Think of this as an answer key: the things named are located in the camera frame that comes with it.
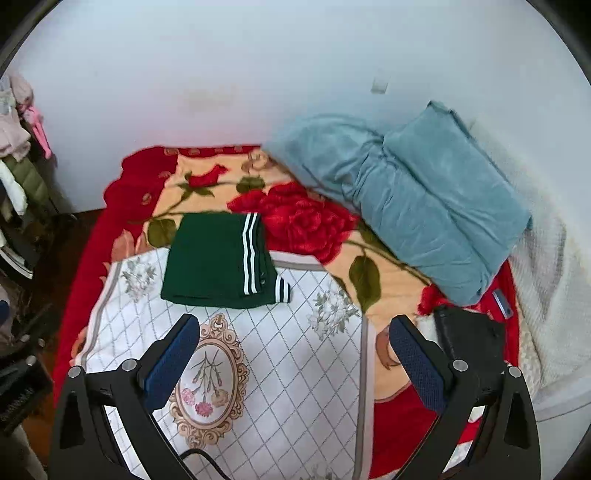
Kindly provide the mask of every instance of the black cable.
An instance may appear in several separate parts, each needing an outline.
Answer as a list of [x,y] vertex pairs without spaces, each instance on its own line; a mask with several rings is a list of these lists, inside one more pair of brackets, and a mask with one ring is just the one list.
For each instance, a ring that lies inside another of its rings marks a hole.
[[201,450],[201,448],[190,448],[189,450],[181,453],[179,455],[179,457],[181,457],[181,460],[185,460],[185,458],[187,458],[189,455],[192,454],[198,454],[201,455],[202,457],[205,457],[205,459],[216,469],[216,472],[220,474],[220,476],[224,479],[224,480],[232,480],[230,477],[228,477],[223,470],[219,467],[219,465],[216,463],[216,461],[211,457],[211,455],[209,455],[205,450]]

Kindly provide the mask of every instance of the folded green pants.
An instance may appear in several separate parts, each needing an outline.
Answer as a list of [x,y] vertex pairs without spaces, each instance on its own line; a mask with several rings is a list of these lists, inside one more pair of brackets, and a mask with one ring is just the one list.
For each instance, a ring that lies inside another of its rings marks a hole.
[[291,287],[265,248],[258,213],[186,214],[168,255],[161,297],[183,305],[248,309],[289,302]]

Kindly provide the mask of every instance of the white stripe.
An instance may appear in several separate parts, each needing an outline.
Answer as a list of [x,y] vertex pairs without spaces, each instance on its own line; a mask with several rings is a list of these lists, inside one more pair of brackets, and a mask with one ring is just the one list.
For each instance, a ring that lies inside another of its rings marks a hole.
[[251,219],[251,214],[246,214],[244,221],[244,228],[242,229],[242,246],[244,248],[244,257],[242,258],[242,268],[244,270],[244,295],[248,295],[248,267],[246,266],[246,255],[248,253],[246,247],[246,230],[248,229],[248,221]]
[[283,281],[283,301],[285,301],[285,302],[290,301],[290,293],[289,293],[289,289],[288,289],[288,284],[285,280]]
[[279,298],[279,282],[281,281],[281,277],[277,275],[277,279],[275,280],[275,301],[281,301]]
[[253,293],[257,293],[257,291],[256,291],[256,286],[255,286],[255,248],[252,246],[252,231],[254,230],[254,227],[255,227],[255,220],[256,220],[257,215],[258,215],[258,213],[253,214],[251,227],[250,227],[250,230],[248,231],[249,242],[250,242],[250,247],[251,247],[251,287],[252,287],[251,290]]

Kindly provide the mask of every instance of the blue gripper pad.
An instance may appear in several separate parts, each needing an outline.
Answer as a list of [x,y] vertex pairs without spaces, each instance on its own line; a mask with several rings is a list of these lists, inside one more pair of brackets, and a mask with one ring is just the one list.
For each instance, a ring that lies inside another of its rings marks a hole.
[[435,367],[425,351],[433,353],[432,346],[428,344],[432,343],[439,349],[437,344],[425,340],[406,315],[398,315],[392,319],[389,339],[392,349],[425,407],[441,415],[447,406],[447,379],[442,376],[441,369]]
[[154,411],[166,405],[198,343],[199,321],[186,313],[164,339],[154,342],[142,356],[138,381],[144,389],[146,410]]

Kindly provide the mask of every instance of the white wall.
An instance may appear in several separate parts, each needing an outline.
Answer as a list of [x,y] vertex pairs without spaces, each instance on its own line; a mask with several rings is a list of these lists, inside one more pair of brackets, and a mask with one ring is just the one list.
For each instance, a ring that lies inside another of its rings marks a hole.
[[239,3],[63,0],[31,34],[14,64],[75,210],[142,147],[261,142],[316,112],[400,124],[440,99],[535,162],[591,235],[591,87],[525,0]]

